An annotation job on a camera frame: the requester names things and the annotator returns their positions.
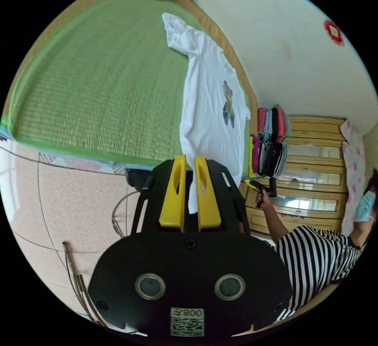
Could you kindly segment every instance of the wardrobe drawer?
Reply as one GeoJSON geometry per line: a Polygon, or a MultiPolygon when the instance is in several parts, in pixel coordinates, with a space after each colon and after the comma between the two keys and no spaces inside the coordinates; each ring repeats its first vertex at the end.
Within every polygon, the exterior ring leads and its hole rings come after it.
{"type": "Polygon", "coordinates": [[[305,138],[305,139],[321,139],[321,140],[335,140],[346,141],[342,133],[316,132],[316,131],[291,131],[291,137],[305,138]]]}
{"type": "Polygon", "coordinates": [[[285,142],[287,162],[345,166],[340,140],[290,137],[285,142]]]}
{"type": "MultiPolygon", "coordinates": [[[[257,192],[248,190],[246,206],[256,207],[257,192]]],[[[272,198],[277,213],[322,219],[341,219],[344,216],[347,194],[277,187],[277,197],[272,198]]]]}
{"type": "MultiPolygon", "coordinates": [[[[269,234],[264,212],[257,208],[246,208],[249,226],[253,231],[269,234]]],[[[318,219],[310,217],[291,216],[278,214],[278,217],[291,232],[300,225],[307,225],[317,229],[337,231],[339,229],[339,219],[318,219]]]]}
{"type": "MultiPolygon", "coordinates": [[[[269,185],[267,178],[258,181],[269,185]]],[[[341,166],[287,162],[276,184],[284,189],[348,193],[347,171],[341,166]]]]}
{"type": "Polygon", "coordinates": [[[307,131],[318,133],[341,134],[340,126],[343,119],[317,118],[317,117],[289,117],[292,131],[307,131]]]}

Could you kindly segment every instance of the woman's hand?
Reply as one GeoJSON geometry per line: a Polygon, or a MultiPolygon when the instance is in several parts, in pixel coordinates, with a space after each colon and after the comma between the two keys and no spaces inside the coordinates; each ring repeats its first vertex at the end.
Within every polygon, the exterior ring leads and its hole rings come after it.
{"type": "Polygon", "coordinates": [[[262,193],[260,192],[256,195],[256,204],[259,203],[261,203],[260,208],[262,210],[267,209],[267,207],[269,207],[272,204],[271,199],[265,190],[263,190],[262,193]]]}

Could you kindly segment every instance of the metal wire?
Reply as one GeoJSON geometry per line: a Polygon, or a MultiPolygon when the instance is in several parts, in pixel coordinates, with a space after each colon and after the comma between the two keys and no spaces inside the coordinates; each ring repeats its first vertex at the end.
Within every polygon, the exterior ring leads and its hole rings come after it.
{"type": "Polygon", "coordinates": [[[64,253],[65,253],[65,262],[66,262],[66,269],[67,269],[67,273],[68,273],[68,278],[69,278],[71,287],[72,287],[79,303],[81,304],[81,306],[85,310],[87,316],[90,318],[90,320],[92,322],[99,324],[99,325],[102,325],[104,327],[107,327],[107,325],[105,324],[105,322],[103,321],[103,319],[101,318],[99,313],[97,312],[95,306],[93,305],[91,298],[89,297],[87,288],[85,287],[83,276],[76,273],[73,261],[71,259],[70,252],[68,250],[67,242],[63,242],[63,249],[64,249],[64,253]],[[85,300],[88,301],[88,304],[89,304],[92,312],[94,313],[94,315],[95,315],[95,317],[97,318],[98,321],[96,321],[93,318],[85,300]]]}
{"type": "Polygon", "coordinates": [[[114,207],[113,209],[113,212],[111,214],[111,224],[113,226],[113,229],[114,231],[118,234],[118,236],[120,236],[121,238],[124,238],[127,236],[127,198],[130,196],[130,195],[133,195],[133,194],[136,194],[138,191],[133,191],[129,194],[127,194],[126,196],[124,196],[117,204],[116,206],[114,207]],[[122,232],[117,220],[115,219],[115,212],[116,210],[118,209],[119,205],[126,199],[126,236],[125,234],[122,232]]]}

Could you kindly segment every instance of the striped shirt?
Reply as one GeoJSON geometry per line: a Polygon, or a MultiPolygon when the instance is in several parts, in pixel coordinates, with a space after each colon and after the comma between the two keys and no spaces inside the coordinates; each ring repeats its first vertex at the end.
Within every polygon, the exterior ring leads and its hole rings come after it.
{"type": "Polygon", "coordinates": [[[277,321],[293,315],[331,283],[340,283],[360,256],[349,237],[299,226],[272,246],[288,269],[293,296],[277,321]]]}

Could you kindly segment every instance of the white wall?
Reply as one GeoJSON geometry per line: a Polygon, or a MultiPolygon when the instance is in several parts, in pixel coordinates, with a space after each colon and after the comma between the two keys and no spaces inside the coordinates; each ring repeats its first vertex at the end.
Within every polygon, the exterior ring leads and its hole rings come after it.
{"type": "Polygon", "coordinates": [[[378,121],[371,80],[345,39],[324,30],[327,16],[307,0],[194,0],[221,28],[260,107],[290,115],[349,118],[358,133],[378,121]]]}
{"type": "Polygon", "coordinates": [[[378,169],[378,123],[363,137],[365,147],[366,184],[373,174],[373,168],[378,169]]]}

